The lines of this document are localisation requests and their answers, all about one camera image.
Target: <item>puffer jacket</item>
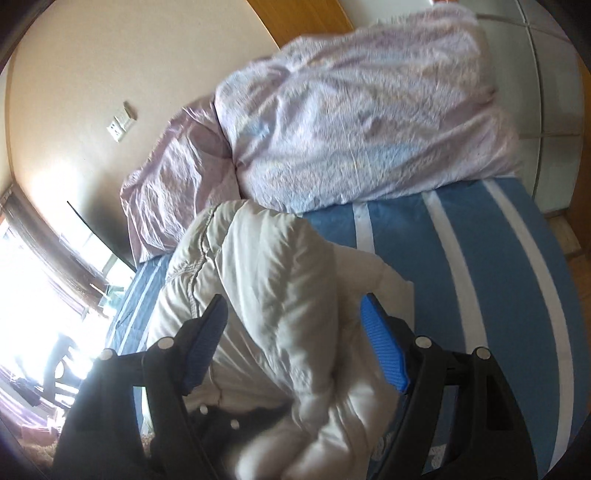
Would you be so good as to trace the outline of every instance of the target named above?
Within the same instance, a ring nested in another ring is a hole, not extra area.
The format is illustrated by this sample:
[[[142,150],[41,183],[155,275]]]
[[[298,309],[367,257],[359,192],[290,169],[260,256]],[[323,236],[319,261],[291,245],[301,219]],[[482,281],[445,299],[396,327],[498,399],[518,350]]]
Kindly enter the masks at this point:
[[[291,402],[228,459],[239,480],[365,479],[397,404],[359,320],[364,294],[413,327],[413,285],[377,256],[325,241],[304,219],[241,200],[202,212],[168,267],[148,345],[174,336],[216,293],[228,325],[188,410]]]

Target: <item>pink cloth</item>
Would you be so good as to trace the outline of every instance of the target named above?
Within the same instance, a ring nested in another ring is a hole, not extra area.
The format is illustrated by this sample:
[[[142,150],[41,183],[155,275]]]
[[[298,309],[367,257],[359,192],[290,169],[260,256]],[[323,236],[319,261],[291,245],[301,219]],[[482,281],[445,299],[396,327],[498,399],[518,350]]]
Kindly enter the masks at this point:
[[[212,98],[183,108],[121,187],[136,263],[171,252],[201,210],[238,200],[232,150]]]
[[[518,137],[491,78],[484,32],[458,5],[295,39],[173,118],[124,183],[134,258],[174,250],[238,186],[303,213],[514,175]]]

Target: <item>wall socket plate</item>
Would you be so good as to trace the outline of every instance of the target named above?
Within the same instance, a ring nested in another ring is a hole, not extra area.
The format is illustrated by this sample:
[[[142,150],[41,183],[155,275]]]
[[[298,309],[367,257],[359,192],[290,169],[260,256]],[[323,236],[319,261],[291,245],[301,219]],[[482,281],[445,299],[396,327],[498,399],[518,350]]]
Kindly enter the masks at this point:
[[[111,124],[107,127],[107,130],[113,137],[113,140],[115,140],[117,143],[119,143],[125,136],[125,130],[121,128],[121,125],[119,125],[119,122],[115,118],[111,121]]]
[[[123,107],[117,110],[117,113],[115,114],[115,120],[119,122],[119,126],[121,126],[121,128],[126,132],[129,132],[135,123],[135,118],[129,114],[129,110],[127,109],[125,103],[123,104]]]

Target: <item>blue blanket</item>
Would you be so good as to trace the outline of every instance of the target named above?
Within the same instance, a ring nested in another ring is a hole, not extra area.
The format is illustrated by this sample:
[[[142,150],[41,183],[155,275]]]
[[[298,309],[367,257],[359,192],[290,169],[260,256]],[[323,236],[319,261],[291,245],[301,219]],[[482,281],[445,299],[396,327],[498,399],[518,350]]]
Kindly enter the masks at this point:
[[[516,179],[460,182],[304,218],[335,243],[372,251],[415,285],[415,329],[459,352],[488,345],[514,391],[543,476],[587,415],[589,347],[562,251]],[[145,349],[169,255],[138,269],[108,334],[120,354]],[[432,448],[444,451],[454,392]],[[374,454],[388,450],[387,434]]]

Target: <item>beige wall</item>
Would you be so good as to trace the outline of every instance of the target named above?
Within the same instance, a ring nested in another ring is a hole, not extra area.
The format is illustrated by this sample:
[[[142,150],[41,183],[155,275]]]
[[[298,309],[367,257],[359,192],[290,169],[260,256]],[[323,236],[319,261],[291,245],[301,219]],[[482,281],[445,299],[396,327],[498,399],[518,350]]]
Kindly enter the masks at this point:
[[[0,73],[0,196],[12,183],[12,174],[8,164],[8,149],[6,144],[5,98],[9,63]]]
[[[66,201],[127,243],[124,177],[180,107],[277,49],[246,0],[56,0],[14,55],[8,132],[16,181],[59,232]],[[123,101],[138,122],[106,127]]]

